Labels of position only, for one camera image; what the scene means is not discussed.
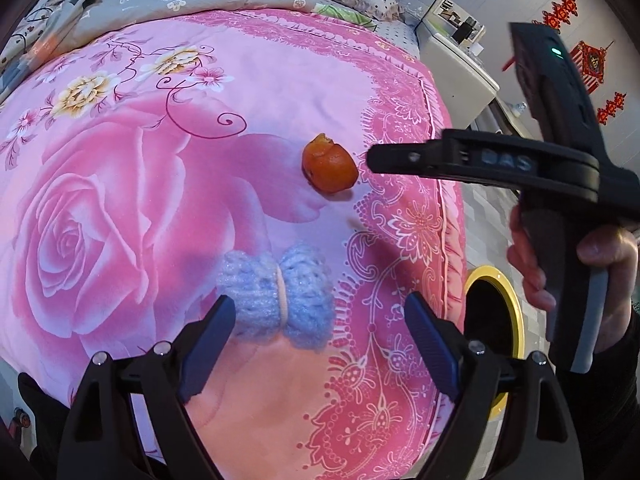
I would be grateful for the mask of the right hand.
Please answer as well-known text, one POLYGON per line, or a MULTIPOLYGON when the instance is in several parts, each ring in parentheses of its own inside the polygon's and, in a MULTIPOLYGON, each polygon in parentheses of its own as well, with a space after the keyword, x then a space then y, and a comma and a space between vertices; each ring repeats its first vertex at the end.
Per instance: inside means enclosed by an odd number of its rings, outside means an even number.
MULTIPOLYGON (((506 256, 520 272, 526 300, 550 313, 556 300, 547 289, 548 278, 525 231, 520 208, 511 211, 509 226, 513 244, 506 256)), ((602 226, 577 246, 577 258, 587 270, 587 313, 598 334, 593 351, 601 353, 625 335, 631 317, 631 296, 638 270, 638 244, 634 234, 621 226, 602 226)))

